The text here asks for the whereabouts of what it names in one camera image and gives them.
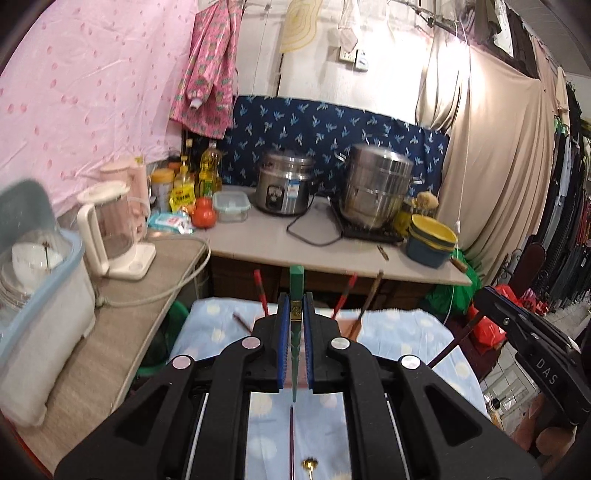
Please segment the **person's right hand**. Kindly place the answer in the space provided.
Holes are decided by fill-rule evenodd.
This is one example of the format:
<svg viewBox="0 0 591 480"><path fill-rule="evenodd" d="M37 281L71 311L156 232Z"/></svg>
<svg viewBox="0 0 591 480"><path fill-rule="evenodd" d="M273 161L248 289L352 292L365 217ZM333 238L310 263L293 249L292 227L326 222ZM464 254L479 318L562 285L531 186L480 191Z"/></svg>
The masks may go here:
<svg viewBox="0 0 591 480"><path fill-rule="evenodd" d="M539 393L530 403L511 438L524 450L533 447L542 458L541 470L547 476L560 463L575 442L576 427L546 426L543 417L551 412L553 404Z"/></svg>

